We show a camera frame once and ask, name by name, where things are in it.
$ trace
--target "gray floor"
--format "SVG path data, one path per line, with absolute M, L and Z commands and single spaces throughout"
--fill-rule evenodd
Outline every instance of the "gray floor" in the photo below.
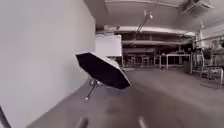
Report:
M 197 78 L 159 69 L 126 72 L 132 87 L 119 91 L 98 87 L 89 102 L 90 87 L 76 93 L 34 122 L 29 128 L 74 128 L 81 117 L 88 128 L 223 128 L 224 92 L 200 86 Z

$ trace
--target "table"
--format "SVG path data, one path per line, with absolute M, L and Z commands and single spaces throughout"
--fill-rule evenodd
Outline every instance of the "table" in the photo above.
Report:
M 169 68 L 169 57 L 188 57 L 190 60 L 190 54 L 166 54 L 166 55 L 160 55 L 159 56 L 159 68 L 162 67 L 161 61 L 162 61 L 162 57 L 165 56 L 166 57 L 166 69 Z

